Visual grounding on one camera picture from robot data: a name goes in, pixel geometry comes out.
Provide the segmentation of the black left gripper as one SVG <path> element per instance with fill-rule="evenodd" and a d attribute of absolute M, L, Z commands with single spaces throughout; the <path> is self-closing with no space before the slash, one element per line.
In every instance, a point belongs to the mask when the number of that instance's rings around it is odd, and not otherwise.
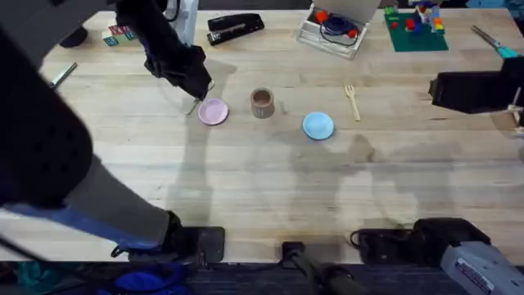
<path fill-rule="evenodd" d="M 213 88 L 213 80 L 204 63 L 206 55 L 199 46 L 167 47 L 154 50 L 143 44 L 146 53 L 144 66 L 158 79 L 166 79 L 198 101 Z"/>

